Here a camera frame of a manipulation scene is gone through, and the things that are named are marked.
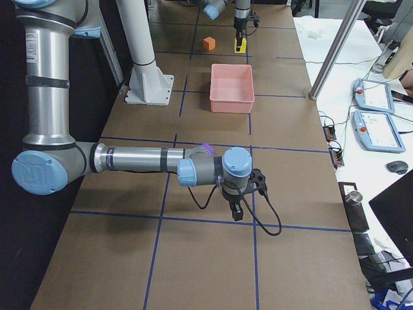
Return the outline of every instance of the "black mouse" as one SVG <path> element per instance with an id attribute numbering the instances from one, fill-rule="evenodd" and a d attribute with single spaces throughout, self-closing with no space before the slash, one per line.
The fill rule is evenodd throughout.
<path id="1" fill-rule="evenodd" d="M 391 163 L 386 164 L 387 170 L 390 172 L 395 172 L 397 174 L 404 174 L 407 172 L 408 165 L 401 160 L 392 161 Z"/>

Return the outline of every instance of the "warning label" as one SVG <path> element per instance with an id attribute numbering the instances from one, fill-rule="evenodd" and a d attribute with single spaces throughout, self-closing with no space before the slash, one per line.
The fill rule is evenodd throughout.
<path id="1" fill-rule="evenodd" d="M 28 63 L 39 62 L 37 34 L 26 34 L 26 61 Z"/>

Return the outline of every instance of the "white table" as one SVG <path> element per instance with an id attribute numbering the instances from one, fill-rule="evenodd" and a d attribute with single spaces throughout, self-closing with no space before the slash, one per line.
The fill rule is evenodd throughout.
<path id="1" fill-rule="evenodd" d="M 307 62 L 308 75 L 311 84 L 313 84 L 321 68 L 321 63 L 324 61 L 341 24 L 341 20 L 314 19 L 311 16 L 304 16 L 295 18 L 294 22 L 304 59 Z M 365 77 L 380 53 L 381 50 L 378 44 L 374 41 L 364 22 L 357 21 L 336 63 L 359 63 L 369 59 L 373 60 L 357 65 L 334 65 L 317 99 L 318 109 L 330 116 L 336 123 L 345 121 L 349 105 L 354 104 L 352 103 L 352 84 L 354 80 Z M 385 81 L 382 74 L 370 73 L 368 78 L 376 81 Z M 391 81 L 390 84 L 393 90 L 405 93 L 398 80 Z M 395 106 L 397 115 L 413 119 L 412 106 L 400 103 L 395 103 Z M 413 130 L 413 123 L 396 117 L 393 117 L 393 120 L 398 131 Z M 412 169 L 413 134 L 401 136 L 406 146 L 406 151 L 401 154 L 363 150 L 353 130 L 351 113 L 346 130 L 344 125 L 336 126 L 336 136 L 340 144 L 342 146 L 345 145 L 343 158 L 345 166 L 340 167 L 336 171 L 337 181 L 354 182 L 358 187 L 358 191 L 362 193 L 363 209 L 370 227 L 368 234 L 375 251 L 380 252 L 385 249 L 394 253 L 397 257 L 402 256 L 372 212 L 368 202 L 402 177 L 386 170 L 386 163 L 403 160 L 408 163 L 408 170 Z"/>

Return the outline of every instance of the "pink plastic basket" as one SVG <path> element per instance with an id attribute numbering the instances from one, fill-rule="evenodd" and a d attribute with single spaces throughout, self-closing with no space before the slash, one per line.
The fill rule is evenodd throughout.
<path id="1" fill-rule="evenodd" d="M 255 101 L 252 67 L 214 63 L 209 99 L 212 112 L 250 113 Z"/>

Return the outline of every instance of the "orange cube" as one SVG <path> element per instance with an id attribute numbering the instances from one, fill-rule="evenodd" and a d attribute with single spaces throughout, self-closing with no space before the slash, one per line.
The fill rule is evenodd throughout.
<path id="1" fill-rule="evenodd" d="M 206 37 L 204 40 L 202 40 L 202 44 L 205 50 L 213 50 L 215 48 L 215 39 L 213 37 Z"/>

